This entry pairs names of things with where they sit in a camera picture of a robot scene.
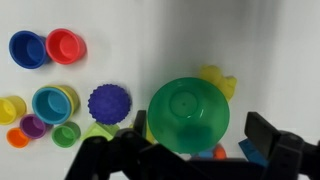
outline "green stacking cup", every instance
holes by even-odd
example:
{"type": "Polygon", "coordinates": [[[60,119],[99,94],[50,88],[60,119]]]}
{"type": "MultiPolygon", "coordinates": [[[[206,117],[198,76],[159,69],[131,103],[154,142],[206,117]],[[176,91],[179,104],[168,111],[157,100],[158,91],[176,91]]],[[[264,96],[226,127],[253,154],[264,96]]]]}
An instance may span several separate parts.
{"type": "Polygon", "coordinates": [[[153,96],[148,123],[155,139],[179,153],[196,153],[216,145],[229,124],[229,106],[211,83],[181,78],[153,96]]]}
{"type": "Polygon", "coordinates": [[[68,148],[76,143],[80,135],[81,131],[76,123],[66,122],[54,128],[51,136],[56,145],[62,148],[68,148]]]}

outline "red cup rim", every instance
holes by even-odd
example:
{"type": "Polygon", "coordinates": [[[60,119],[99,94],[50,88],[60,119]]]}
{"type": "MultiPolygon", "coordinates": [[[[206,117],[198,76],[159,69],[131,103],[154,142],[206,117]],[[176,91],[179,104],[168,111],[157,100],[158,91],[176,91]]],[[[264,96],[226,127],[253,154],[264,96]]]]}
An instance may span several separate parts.
{"type": "Polygon", "coordinates": [[[52,58],[52,60],[54,60],[54,61],[56,61],[57,63],[60,63],[60,64],[71,64],[71,63],[74,63],[75,61],[77,61],[78,58],[79,58],[80,44],[81,44],[81,42],[79,40],[79,37],[75,33],[73,33],[72,31],[70,31],[68,29],[59,28],[59,29],[55,29],[55,30],[51,31],[50,34],[48,35],[47,40],[46,40],[46,49],[47,49],[47,52],[48,52],[49,56],[52,58]],[[60,59],[56,58],[54,53],[51,52],[51,49],[49,47],[49,42],[50,42],[52,36],[54,36],[57,32],[66,33],[66,34],[70,35],[73,39],[75,39],[75,41],[77,43],[77,56],[71,58],[68,61],[60,60],[60,59]]]}

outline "plastic toy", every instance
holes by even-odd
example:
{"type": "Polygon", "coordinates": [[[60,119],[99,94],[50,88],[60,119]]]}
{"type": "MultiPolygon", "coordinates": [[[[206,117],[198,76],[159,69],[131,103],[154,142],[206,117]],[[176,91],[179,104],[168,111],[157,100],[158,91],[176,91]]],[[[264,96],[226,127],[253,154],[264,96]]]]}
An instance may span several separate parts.
{"type": "Polygon", "coordinates": [[[209,159],[226,159],[227,153],[219,143],[215,147],[207,149],[205,151],[199,152],[197,154],[192,155],[192,158],[209,158],[209,159]]]}
{"type": "Polygon", "coordinates": [[[80,36],[67,29],[56,29],[47,38],[46,48],[49,56],[60,64],[71,64],[81,59],[86,45],[80,36]]]}
{"type": "Polygon", "coordinates": [[[68,148],[74,145],[80,135],[80,128],[76,123],[66,122],[53,129],[52,140],[56,145],[68,148]]]}
{"type": "Polygon", "coordinates": [[[35,114],[28,114],[20,121],[21,131],[31,139],[43,137],[51,127],[52,125],[44,123],[35,114]]]}
{"type": "Polygon", "coordinates": [[[148,124],[148,122],[146,122],[147,123],[147,128],[146,128],[146,139],[150,142],[150,143],[154,143],[154,137],[153,137],[153,135],[152,135],[152,132],[151,132],[151,130],[150,130],[150,127],[149,127],[149,124],[148,124]]]}
{"type": "Polygon", "coordinates": [[[79,107],[77,93],[68,86],[49,85],[39,89],[32,99],[35,114],[47,124],[61,124],[79,107]]]}
{"type": "Polygon", "coordinates": [[[49,60],[45,38],[30,31],[14,34],[10,39],[9,50],[13,60],[23,68],[35,69],[49,60]]]}
{"type": "Polygon", "coordinates": [[[254,145],[249,141],[249,139],[245,139],[239,142],[239,146],[250,162],[254,162],[260,164],[261,166],[266,167],[268,165],[268,161],[262,156],[262,154],[254,147],[254,145]]]}
{"type": "Polygon", "coordinates": [[[0,124],[8,125],[26,113],[26,103],[19,96],[0,98],[0,124]]]}
{"type": "Polygon", "coordinates": [[[113,125],[129,113],[131,100],[123,88],[105,84],[93,91],[89,99],[89,112],[98,122],[113,125]]]}
{"type": "Polygon", "coordinates": [[[229,101],[237,85],[237,79],[233,76],[224,77],[217,66],[203,66],[200,70],[200,79],[209,81],[215,85],[229,101]]]}
{"type": "Polygon", "coordinates": [[[218,144],[213,150],[213,159],[227,159],[226,150],[223,148],[221,144],[218,144]]]}
{"type": "Polygon", "coordinates": [[[155,139],[172,151],[197,153],[215,146],[229,124],[219,89],[198,78],[181,78],[153,96],[148,123],[155,139]]]}
{"type": "Polygon", "coordinates": [[[15,148],[23,148],[28,145],[29,138],[23,134],[20,128],[12,128],[7,132],[7,141],[15,148]]]}
{"type": "Polygon", "coordinates": [[[103,136],[108,141],[110,141],[111,139],[113,139],[114,135],[118,130],[119,130],[118,125],[103,125],[99,122],[94,122],[89,127],[87,132],[83,136],[81,136],[80,140],[85,140],[92,136],[103,136]]]}

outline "green translucent bowl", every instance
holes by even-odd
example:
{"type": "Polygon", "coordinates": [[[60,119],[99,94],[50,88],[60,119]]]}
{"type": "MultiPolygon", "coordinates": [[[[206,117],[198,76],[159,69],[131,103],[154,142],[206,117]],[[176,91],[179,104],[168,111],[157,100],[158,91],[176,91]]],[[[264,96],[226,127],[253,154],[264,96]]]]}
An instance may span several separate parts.
{"type": "Polygon", "coordinates": [[[229,124],[229,106],[211,83],[181,78],[153,96],[148,123],[155,139],[179,153],[196,153],[215,146],[229,124]]]}

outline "purple stacking cup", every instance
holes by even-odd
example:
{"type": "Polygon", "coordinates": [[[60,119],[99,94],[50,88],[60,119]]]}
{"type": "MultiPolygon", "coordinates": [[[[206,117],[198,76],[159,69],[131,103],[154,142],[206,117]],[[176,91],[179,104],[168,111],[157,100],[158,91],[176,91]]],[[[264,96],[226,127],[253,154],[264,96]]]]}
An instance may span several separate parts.
{"type": "Polygon", "coordinates": [[[35,114],[25,115],[20,121],[20,129],[31,139],[43,137],[51,127],[52,125],[44,123],[35,114]]]}

